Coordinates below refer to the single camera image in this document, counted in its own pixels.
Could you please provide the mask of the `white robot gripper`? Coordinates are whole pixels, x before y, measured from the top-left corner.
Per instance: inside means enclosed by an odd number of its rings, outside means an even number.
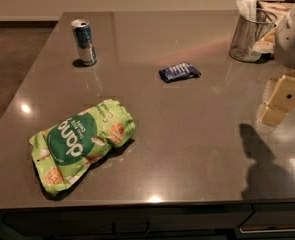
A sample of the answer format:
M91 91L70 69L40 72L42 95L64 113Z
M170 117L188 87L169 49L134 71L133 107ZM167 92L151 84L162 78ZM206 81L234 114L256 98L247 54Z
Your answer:
M277 25L274 57L284 66L295 68L295 3ZM259 106L259 121L268 126L277 126L294 109L295 70L291 70L267 82Z

